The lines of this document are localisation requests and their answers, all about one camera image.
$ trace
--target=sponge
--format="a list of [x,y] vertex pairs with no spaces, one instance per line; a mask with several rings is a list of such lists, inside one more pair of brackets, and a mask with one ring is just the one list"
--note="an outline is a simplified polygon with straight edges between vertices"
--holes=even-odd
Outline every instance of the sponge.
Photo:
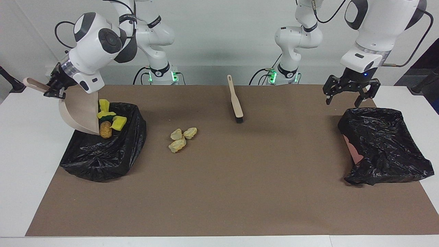
[[106,99],[99,100],[99,107],[101,112],[109,112],[110,111],[110,102]]
[[97,118],[100,121],[111,121],[113,119],[113,117],[116,116],[116,113],[114,112],[100,112],[97,114]]
[[126,117],[124,116],[115,116],[113,117],[113,124],[111,128],[117,131],[121,131],[123,126],[126,124]]

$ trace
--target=hand brush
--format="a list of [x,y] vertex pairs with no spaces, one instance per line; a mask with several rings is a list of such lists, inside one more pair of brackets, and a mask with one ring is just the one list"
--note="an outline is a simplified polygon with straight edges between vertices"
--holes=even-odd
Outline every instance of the hand brush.
[[232,107],[233,111],[235,112],[235,120],[238,124],[240,124],[244,121],[244,114],[242,112],[241,104],[239,103],[238,97],[236,96],[231,75],[227,75],[227,81],[229,82]]

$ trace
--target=yellow sponge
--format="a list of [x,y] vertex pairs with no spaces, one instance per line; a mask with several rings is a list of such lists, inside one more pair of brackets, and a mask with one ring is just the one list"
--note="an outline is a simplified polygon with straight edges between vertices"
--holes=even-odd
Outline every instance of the yellow sponge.
[[126,124],[126,117],[115,116],[113,117],[113,125],[111,126],[111,128],[117,131],[121,131],[125,124]]
[[110,111],[110,102],[106,99],[100,99],[99,106],[100,106],[101,112],[109,112]]
[[104,116],[116,116],[116,113],[114,113],[114,112],[104,112],[104,111],[102,111],[102,112],[99,112],[98,114],[97,114],[97,118],[99,118],[99,119],[101,119],[102,117],[104,117]]

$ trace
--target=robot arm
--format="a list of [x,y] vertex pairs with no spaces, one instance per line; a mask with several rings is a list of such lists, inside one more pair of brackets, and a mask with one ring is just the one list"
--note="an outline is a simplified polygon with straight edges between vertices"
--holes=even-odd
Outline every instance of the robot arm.
[[425,10],[426,5],[426,0],[352,0],[345,20],[359,35],[341,59],[346,67],[343,75],[329,76],[323,87],[326,104],[343,91],[359,92],[356,107],[375,97],[381,85],[378,79],[372,79],[375,72],[386,61],[398,36],[422,17],[416,10]]
[[175,71],[169,63],[161,46],[174,43],[175,34],[172,28],[162,22],[152,0],[142,0],[146,15],[142,16],[145,24],[137,26],[137,45],[146,54],[150,72],[150,81],[154,84],[171,85],[176,81]]
[[55,66],[44,96],[64,99],[62,91],[76,84],[87,93],[98,91],[104,86],[99,70],[122,49],[121,30],[95,12],[83,14],[73,32],[77,45]]
[[174,32],[161,22],[152,0],[146,1],[148,13],[143,21],[147,25],[136,25],[139,18],[134,0],[120,2],[112,2],[119,14],[119,26],[95,12],[85,13],[76,21],[73,31],[77,45],[55,66],[44,96],[64,99],[63,90],[76,84],[87,93],[100,90],[104,82],[99,70],[113,60],[131,61],[137,46],[147,54],[154,80],[175,80],[166,53],[155,47],[172,44]]
[[[323,0],[315,2],[316,9],[319,9]],[[282,50],[282,57],[276,68],[278,73],[276,84],[287,84],[293,81],[296,74],[301,55],[297,48],[316,48],[323,39],[323,34],[317,26],[317,19],[313,12],[312,0],[299,0],[295,13],[296,20],[302,25],[300,27],[287,26],[277,30],[275,35],[276,44]]]

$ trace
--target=white table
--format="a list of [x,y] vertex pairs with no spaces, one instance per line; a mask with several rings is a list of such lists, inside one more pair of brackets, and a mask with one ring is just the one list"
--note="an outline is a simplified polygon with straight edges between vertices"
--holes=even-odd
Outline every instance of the white table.
[[[403,113],[422,151],[439,171],[439,116],[422,96],[405,87],[381,87],[375,104]],[[0,105],[0,246],[295,246],[432,247],[434,236],[237,236],[237,237],[24,237],[55,174],[73,130],[61,119],[58,101],[26,89]],[[421,181],[439,209],[439,175]]]

